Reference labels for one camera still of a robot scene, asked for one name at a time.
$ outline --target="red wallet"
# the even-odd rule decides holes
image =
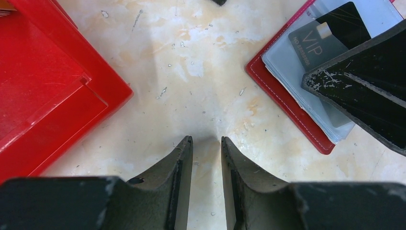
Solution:
[[[308,0],[298,12],[279,30],[279,32],[266,44],[262,50],[247,64],[246,71],[251,78],[282,108],[297,127],[304,133],[309,141],[322,154],[329,155],[335,145],[327,138],[323,130],[313,119],[300,108],[296,100],[279,83],[278,80],[266,69],[262,62],[262,55],[273,43],[309,8],[315,0]]]

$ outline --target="stained white surface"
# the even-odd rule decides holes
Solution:
[[[321,155],[245,73],[305,0],[228,0],[221,8],[209,0],[59,2],[135,95],[44,175],[128,180],[192,135],[188,229],[202,230],[226,229],[221,136],[287,181],[406,184],[406,158],[359,127]],[[395,3],[403,15],[405,2]]]

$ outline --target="red container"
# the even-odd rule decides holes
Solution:
[[[0,183],[40,174],[133,94],[56,0],[0,17]]]

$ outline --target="stitching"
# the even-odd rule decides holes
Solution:
[[[308,1],[307,4],[305,4],[305,5],[302,7],[302,9],[296,13],[296,16],[293,18],[293,20],[292,20],[292,19],[289,20],[289,22],[288,22],[288,24],[287,24],[287,27],[286,27],[281,33],[279,33],[279,35],[278,35],[278,36],[276,37],[276,39],[275,39],[275,42],[276,42],[276,40],[279,39],[279,37],[282,36],[282,34],[289,28],[289,26],[291,26],[291,25],[293,24],[293,22],[295,22],[295,21],[305,12],[305,10],[306,10],[311,4],[313,4],[313,2],[314,2],[314,0]],[[257,76],[257,78],[271,91],[271,93],[272,93],[274,96],[276,96],[276,97],[278,98],[278,100],[279,100],[282,104],[284,104],[284,105],[286,106],[286,108],[288,108],[289,112],[290,112],[291,114],[293,114],[293,116],[296,118],[296,120],[306,129],[307,133],[312,136],[312,138],[319,144],[319,146],[320,146],[322,149],[324,149],[324,150],[329,150],[329,149],[333,146],[333,143],[331,143],[331,145],[328,146],[328,148],[326,149],[326,148],[316,139],[316,137],[313,135],[313,133],[310,132],[309,129],[307,129],[307,127],[302,123],[302,121],[299,120],[299,118],[298,118],[298,117],[296,116],[296,114],[290,109],[290,107],[264,82],[264,80],[255,72],[255,70],[252,69],[252,66],[259,60],[259,58],[260,58],[260,57],[271,47],[271,45],[273,45],[275,42],[269,44],[268,47],[267,47],[262,53],[258,54],[257,59],[256,59],[254,62],[251,63],[249,69],[250,69],[250,70],[255,74],[255,76]]]

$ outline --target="tabletop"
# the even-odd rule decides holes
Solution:
[[[134,97],[43,175],[128,180],[194,141],[188,229],[226,229],[220,139],[286,181],[394,181],[406,158],[356,126],[320,154],[245,72],[305,0],[59,0]],[[395,6],[405,16],[406,0]]]

